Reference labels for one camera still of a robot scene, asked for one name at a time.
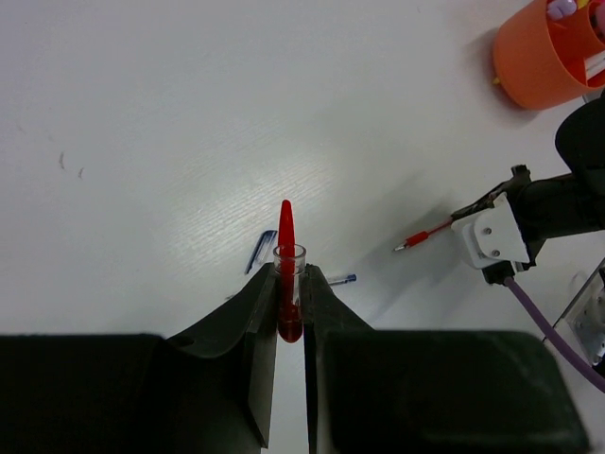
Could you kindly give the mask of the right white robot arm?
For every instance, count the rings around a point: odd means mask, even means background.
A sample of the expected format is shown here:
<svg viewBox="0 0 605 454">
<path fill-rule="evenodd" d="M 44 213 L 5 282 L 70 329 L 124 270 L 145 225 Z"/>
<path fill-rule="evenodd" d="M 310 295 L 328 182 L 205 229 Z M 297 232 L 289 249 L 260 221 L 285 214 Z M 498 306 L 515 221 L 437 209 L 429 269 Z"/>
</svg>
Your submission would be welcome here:
<svg viewBox="0 0 605 454">
<path fill-rule="evenodd" d="M 533 181 L 510 199 L 530 266 L 548 239 L 604 229 L 604 97 L 563 120 L 554 145 L 569 172 Z"/>
</svg>

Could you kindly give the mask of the red ballpoint pen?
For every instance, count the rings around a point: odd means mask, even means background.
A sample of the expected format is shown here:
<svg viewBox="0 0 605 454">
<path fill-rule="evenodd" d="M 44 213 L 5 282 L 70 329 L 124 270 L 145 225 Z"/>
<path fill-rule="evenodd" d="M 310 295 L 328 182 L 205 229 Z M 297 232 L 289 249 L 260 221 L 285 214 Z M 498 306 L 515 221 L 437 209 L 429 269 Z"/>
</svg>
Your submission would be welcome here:
<svg viewBox="0 0 605 454">
<path fill-rule="evenodd" d="M 398 253 L 401 251 L 408 250 L 410 248 L 414 248 L 415 246 L 425 242 L 431 236 L 434 236 L 435 234 L 448 229 L 452 225 L 452 223 L 453 223 L 453 220 L 451 218 L 449 218 L 448 220 L 446 220 L 445 222 L 441 223 L 438 226 L 435 226 L 428 230 L 420 231 L 412 236 L 409 236 L 401 244 L 396 246 L 393 250 Z"/>
</svg>

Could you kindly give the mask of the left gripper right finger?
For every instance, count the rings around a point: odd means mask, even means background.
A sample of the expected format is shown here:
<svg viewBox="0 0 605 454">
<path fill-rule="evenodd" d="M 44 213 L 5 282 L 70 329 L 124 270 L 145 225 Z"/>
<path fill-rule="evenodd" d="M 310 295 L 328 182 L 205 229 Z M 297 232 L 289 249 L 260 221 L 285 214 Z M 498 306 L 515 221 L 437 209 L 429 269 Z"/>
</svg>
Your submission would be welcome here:
<svg viewBox="0 0 605 454">
<path fill-rule="evenodd" d="M 587 453 L 558 364 L 518 331 L 377 330 L 302 282 L 313 453 Z"/>
</svg>

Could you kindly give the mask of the red paper clip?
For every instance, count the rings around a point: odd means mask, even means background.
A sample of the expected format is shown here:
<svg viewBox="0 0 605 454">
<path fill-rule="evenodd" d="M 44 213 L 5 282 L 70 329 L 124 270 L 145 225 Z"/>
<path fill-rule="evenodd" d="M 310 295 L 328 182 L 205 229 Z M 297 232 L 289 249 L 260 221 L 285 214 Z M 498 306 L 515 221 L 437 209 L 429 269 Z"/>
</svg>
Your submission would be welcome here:
<svg viewBox="0 0 605 454">
<path fill-rule="evenodd" d="M 283 200 L 279 218 L 278 244 L 273 250 L 274 267 L 279 276 L 278 332 L 288 343 L 303 333 L 300 281 L 305 268 L 306 249 L 296 244 L 292 205 Z"/>
</svg>

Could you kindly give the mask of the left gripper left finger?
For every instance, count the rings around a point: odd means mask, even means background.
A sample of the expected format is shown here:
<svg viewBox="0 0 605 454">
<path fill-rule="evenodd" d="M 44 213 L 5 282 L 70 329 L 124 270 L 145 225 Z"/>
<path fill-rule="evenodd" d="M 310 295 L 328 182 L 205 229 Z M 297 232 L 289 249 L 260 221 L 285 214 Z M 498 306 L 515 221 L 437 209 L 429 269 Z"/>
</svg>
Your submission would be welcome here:
<svg viewBox="0 0 605 454">
<path fill-rule="evenodd" d="M 5 335 L 5 453 L 258 453 L 268 446 L 276 274 L 170 338 Z"/>
</svg>

